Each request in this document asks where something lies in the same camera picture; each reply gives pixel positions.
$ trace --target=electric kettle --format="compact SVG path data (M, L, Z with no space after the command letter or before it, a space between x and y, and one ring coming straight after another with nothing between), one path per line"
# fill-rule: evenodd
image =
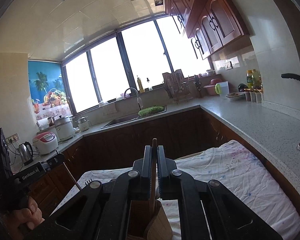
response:
M18 148L18 152L20 153L21 160L25 166L33 161L33 150L32 150L32 146L29 142L20 144L19 148Z

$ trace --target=hand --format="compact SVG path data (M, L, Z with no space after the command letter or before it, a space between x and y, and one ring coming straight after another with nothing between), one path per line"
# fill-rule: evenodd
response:
M23 234L19 230L21 224L26 224L30 230L36 228L44 221L42 212L38 208L36 201L29 197L28 208L14 210L5 219L5 224L9 235L13 240L22 240Z

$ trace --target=red and white rice cooker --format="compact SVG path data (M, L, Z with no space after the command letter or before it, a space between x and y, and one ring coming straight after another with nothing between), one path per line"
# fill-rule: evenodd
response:
M36 151L40 155L53 152L58 147L58 139L53 132L43 132L32 139Z

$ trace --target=electrical outlet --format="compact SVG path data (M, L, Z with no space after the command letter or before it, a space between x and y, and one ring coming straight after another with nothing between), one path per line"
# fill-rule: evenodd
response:
M232 69L232 63L231 63L231 61L225 63L225 69Z
M18 133L16 133L16 134L11 135L10 137L6 138L6 143L7 143L7 145L11 144L11 142L10 142L11 140L12 140L12 142L16 142L18 139L19 139L19 135L18 135Z

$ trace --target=green basket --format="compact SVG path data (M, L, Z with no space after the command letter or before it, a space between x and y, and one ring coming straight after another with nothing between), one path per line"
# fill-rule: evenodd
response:
M146 116L149 116L149 115L152 115L152 114L160 113L163 110L164 110L163 106L153 106L153 107L149 107L149 108L146 108L146 109L142 109L141 111L139 111L138 114L141 117L146 117Z

